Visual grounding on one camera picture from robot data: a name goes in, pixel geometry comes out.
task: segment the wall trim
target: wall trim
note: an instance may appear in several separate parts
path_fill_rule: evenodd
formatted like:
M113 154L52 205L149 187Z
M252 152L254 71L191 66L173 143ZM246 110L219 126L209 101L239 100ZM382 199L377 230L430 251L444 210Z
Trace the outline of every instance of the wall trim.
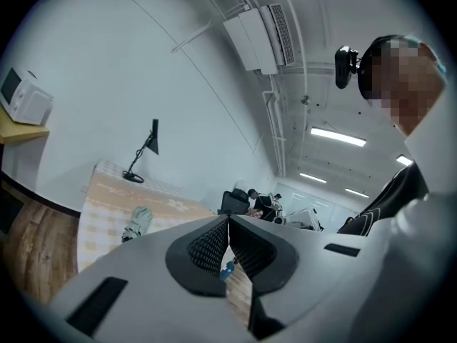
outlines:
M16 182L14 179L12 179L8 174L5 174L4 172L0 173L0 179L4 180L6 183L8 183L10 186L24 194L30 199L33 199L35 202L38 202L40 204L43 204L46 207L49 207L50 209L53 209L54 211L59 211L62 214L68 214L69 216L76 217L79 219L81 216L81 212L75 211L74 209L69 209L68 207L61 206L60 204L54 203L52 201L49 201L46 198L43 198L42 196L39 196L35 192L31 191L30 189L27 189L24 187L22 184Z

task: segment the fluorescent light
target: fluorescent light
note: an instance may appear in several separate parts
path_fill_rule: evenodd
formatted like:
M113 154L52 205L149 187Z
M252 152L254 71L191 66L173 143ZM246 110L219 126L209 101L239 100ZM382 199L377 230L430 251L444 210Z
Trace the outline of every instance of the fluorescent light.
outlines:
M339 132L328 131L326 129L317 129L316 127L313 127L311 129L311 134L315 134L316 136L328 137L329 139L348 142L349 144L360 147L366 144L366 140L364 139L358 139L357 137L348 136L346 134L340 134Z
M403 155L400 155L398 158L397 158L397 161L399 163L402 163L403 165L406 165L406 166L409 166L413 163L412 160L408 159L406 156L403 156Z
M316 180L316 181L321 182L321 183L326 183L327 182L326 180L319 179L319 178L316 178L316 177L312 177L311 175L307 175L307 174L303 174L303 173L300 173L300 175L302 177L306 177L306 178L309 178L309 179L312 179L312 180Z
M350 193L357 194L358 196L362 196L362 197L365 197L365 198L370 198L370 196L367 196L366 194L358 193L358 192L353 191L352 189L349 189L349 188L346 188L346 189L344 189L344 190L347 191L347 192L350 192Z

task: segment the wooden floor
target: wooden floor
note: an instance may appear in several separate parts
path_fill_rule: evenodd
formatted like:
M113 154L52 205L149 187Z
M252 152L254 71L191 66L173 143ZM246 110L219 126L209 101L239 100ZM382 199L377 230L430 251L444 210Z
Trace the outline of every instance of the wooden floor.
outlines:
M45 304L77 273L79 220L2 187L24 203L4 238L4 263L16 286Z

